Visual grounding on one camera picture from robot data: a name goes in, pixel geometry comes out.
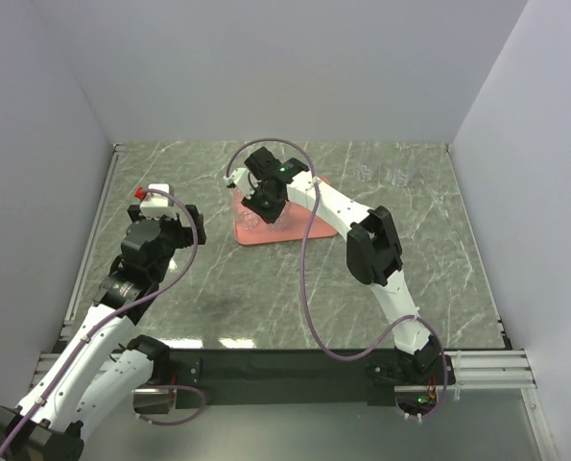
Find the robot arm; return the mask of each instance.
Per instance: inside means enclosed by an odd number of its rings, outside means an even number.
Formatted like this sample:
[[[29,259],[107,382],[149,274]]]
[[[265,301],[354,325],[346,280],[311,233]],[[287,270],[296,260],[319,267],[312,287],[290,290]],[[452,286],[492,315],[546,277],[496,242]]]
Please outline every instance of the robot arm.
[[[151,184],[150,188],[173,193],[168,184]],[[153,300],[141,302],[112,318],[90,339],[87,336],[115,310],[157,291],[175,250],[193,243],[191,229],[181,225],[169,199],[140,192],[136,196],[143,201],[128,209],[132,223],[121,243],[121,254],[102,281],[79,331],[44,379],[15,409],[0,406],[1,446],[21,419],[39,404],[4,453],[5,459],[78,460],[84,441],[125,396],[147,382],[170,383],[170,348],[147,336],[131,340],[117,363],[95,378],[108,355],[130,337]],[[205,243],[202,216],[194,206],[186,208],[198,229],[198,243]],[[84,347],[76,353],[82,343]],[[56,381],[56,376],[73,354],[67,371]],[[44,399],[43,393],[50,386],[54,386],[53,390]]]
[[[354,202],[292,158],[284,163],[260,148],[226,178],[228,187],[239,187],[243,205],[272,223],[289,201],[307,209],[315,204],[314,182],[319,183],[321,203],[317,215],[346,241],[346,265],[361,283],[368,285],[392,323],[404,315],[417,315],[402,272],[402,247],[389,211]],[[393,330],[396,348],[416,357],[423,366],[436,358],[430,331],[419,322],[407,322]]]

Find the gray marble table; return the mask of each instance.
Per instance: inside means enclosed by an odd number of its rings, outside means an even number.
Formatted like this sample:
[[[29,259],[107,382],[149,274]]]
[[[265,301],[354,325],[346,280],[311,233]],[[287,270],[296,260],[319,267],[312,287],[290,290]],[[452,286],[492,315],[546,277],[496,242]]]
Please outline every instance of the gray marble table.
[[[300,243],[243,247],[234,239],[230,191],[222,176],[239,142],[152,142],[118,146],[94,245],[74,308],[79,326],[119,253],[130,223],[126,208],[138,185],[168,182],[204,214],[207,243],[187,276],[161,295],[139,323],[145,333],[180,348],[314,348],[298,302]],[[395,187],[380,170],[371,182],[354,177],[356,160],[375,152],[389,162],[390,143],[303,144],[318,173],[357,202],[393,214],[403,246],[405,275],[420,315],[449,348],[502,349],[498,316],[444,145],[426,148],[408,187]],[[268,146],[276,155],[295,152]],[[184,264],[179,251],[166,278]],[[363,348],[386,321],[370,291],[345,267],[345,242],[313,240],[307,250],[307,289],[323,340],[332,348]],[[386,340],[385,347],[393,343]]]

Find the white wall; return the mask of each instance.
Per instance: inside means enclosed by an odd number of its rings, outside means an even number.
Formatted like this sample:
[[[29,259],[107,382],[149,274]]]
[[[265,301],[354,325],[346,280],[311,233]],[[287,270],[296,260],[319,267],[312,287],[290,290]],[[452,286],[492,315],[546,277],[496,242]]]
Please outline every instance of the white wall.
[[[111,148],[29,0],[0,0],[0,404],[58,336]]]
[[[571,461],[571,0],[530,0],[453,160],[498,308]]]
[[[34,0],[113,141],[451,141],[526,0]]]

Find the pink plate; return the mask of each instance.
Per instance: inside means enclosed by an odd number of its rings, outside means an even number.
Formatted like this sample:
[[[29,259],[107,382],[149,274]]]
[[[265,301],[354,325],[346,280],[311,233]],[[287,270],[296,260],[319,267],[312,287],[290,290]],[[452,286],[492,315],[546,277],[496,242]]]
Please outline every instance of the pink plate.
[[[287,215],[287,228],[274,230],[261,219],[253,229],[245,230],[239,223],[234,221],[234,236],[241,245],[261,245],[264,243],[290,242],[301,240],[308,224],[311,212],[296,204],[291,204]],[[336,235],[336,230],[321,218],[316,217],[311,228],[310,238],[325,238]]]

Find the transparent cup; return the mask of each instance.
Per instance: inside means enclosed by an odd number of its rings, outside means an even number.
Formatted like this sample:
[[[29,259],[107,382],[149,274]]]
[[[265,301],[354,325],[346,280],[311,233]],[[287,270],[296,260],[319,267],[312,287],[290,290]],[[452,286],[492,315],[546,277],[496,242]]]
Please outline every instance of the transparent cup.
[[[419,170],[421,147],[416,144],[396,144],[396,150],[386,162],[387,179],[393,185],[405,187]]]
[[[355,159],[357,165],[354,175],[357,180],[361,182],[371,181],[379,170],[381,163],[383,163],[383,159],[383,153],[375,149],[367,149],[359,155]]]
[[[259,225],[259,216],[253,213],[246,206],[241,203],[243,200],[243,193],[238,187],[232,189],[231,193],[231,209],[234,213],[234,220],[245,231],[255,229]]]
[[[290,202],[286,202],[285,207],[281,211],[280,216],[278,218],[276,218],[276,221],[274,221],[272,224],[268,225],[268,228],[272,232],[285,231],[289,227],[289,225],[291,224],[291,221],[292,221],[290,218],[290,215],[289,215],[289,208],[291,206],[292,206],[292,204]]]

